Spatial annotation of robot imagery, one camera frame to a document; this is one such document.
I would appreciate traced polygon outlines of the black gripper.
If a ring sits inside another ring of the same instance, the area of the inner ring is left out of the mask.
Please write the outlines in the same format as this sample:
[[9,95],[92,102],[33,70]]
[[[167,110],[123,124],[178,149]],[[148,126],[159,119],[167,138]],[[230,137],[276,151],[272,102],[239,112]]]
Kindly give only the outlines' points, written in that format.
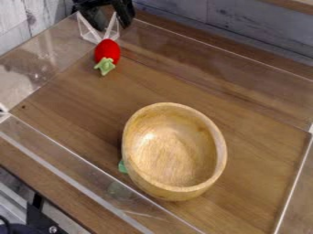
[[135,8],[132,0],[72,0],[73,6],[80,7],[79,12],[91,24],[91,26],[100,32],[107,28],[105,13],[97,6],[112,5],[117,13],[120,26],[127,28],[135,17]]

